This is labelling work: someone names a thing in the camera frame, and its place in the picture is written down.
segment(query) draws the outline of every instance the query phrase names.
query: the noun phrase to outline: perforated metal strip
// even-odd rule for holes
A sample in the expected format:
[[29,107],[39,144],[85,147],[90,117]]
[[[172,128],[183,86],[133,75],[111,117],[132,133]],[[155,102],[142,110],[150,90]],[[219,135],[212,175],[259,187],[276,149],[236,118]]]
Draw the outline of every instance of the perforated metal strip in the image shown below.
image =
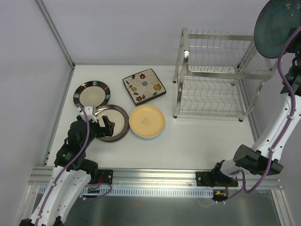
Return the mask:
[[[47,186],[40,186],[39,193],[43,194]],[[107,192],[107,188],[101,188],[99,194]],[[95,196],[98,194],[88,193],[88,187],[83,189],[83,195]],[[131,188],[131,187],[114,187],[107,194],[109,196],[141,196],[141,197],[191,197],[191,198],[212,198],[212,189],[181,189],[181,188]]]

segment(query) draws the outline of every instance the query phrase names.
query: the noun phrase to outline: round plate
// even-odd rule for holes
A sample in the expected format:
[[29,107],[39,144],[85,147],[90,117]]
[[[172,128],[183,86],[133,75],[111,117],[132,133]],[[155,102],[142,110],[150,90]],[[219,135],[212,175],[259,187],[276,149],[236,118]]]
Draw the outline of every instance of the round plate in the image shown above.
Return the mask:
[[109,87],[101,81],[88,81],[79,86],[73,95],[75,105],[94,105],[96,108],[104,106],[110,99]]
[[130,114],[130,127],[140,137],[152,138],[159,135],[165,127],[165,117],[153,105],[136,107]]
[[95,116],[102,127],[104,127],[102,116],[105,115],[111,122],[115,123],[114,133],[112,137],[102,137],[97,139],[104,142],[115,142],[122,139],[130,129],[127,112],[117,105],[106,105],[96,109]]
[[270,0],[262,9],[254,31],[254,42],[262,56],[271,59],[279,56],[291,30],[301,24],[299,4],[301,0]]

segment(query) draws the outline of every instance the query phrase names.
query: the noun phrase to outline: wire rack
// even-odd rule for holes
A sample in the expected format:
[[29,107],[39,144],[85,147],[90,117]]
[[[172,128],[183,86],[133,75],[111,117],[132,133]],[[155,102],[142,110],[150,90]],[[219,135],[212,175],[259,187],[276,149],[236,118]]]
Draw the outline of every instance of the wire rack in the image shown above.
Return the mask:
[[[193,33],[183,29],[174,73],[174,82],[178,82],[174,117],[185,112],[238,116],[243,120],[253,109],[265,81],[274,75],[275,66],[276,60],[259,54],[253,34]],[[238,79],[262,81],[248,109],[244,109]]]
[[182,89],[182,112],[238,116],[243,110],[236,79],[186,76]]

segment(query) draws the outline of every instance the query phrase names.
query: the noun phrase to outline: silver rimmed plate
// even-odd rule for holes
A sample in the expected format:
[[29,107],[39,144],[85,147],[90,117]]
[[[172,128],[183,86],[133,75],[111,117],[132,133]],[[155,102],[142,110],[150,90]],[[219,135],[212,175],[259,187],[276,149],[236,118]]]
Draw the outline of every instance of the silver rimmed plate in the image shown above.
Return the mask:
[[117,105],[105,105],[95,111],[95,116],[99,120],[100,126],[104,126],[102,116],[107,116],[111,122],[115,123],[112,137],[97,138],[104,142],[115,142],[122,139],[130,129],[127,112]]
[[73,95],[75,105],[94,105],[96,108],[109,102],[111,92],[109,87],[101,81],[88,81],[80,85]]

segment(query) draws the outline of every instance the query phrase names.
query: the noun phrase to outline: yellow plate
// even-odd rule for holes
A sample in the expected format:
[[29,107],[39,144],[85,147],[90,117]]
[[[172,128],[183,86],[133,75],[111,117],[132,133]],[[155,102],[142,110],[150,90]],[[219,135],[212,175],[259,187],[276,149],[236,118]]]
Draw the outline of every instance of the yellow plate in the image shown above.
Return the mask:
[[130,115],[132,131],[140,137],[152,138],[159,135],[165,127],[165,117],[160,109],[153,105],[136,107]]

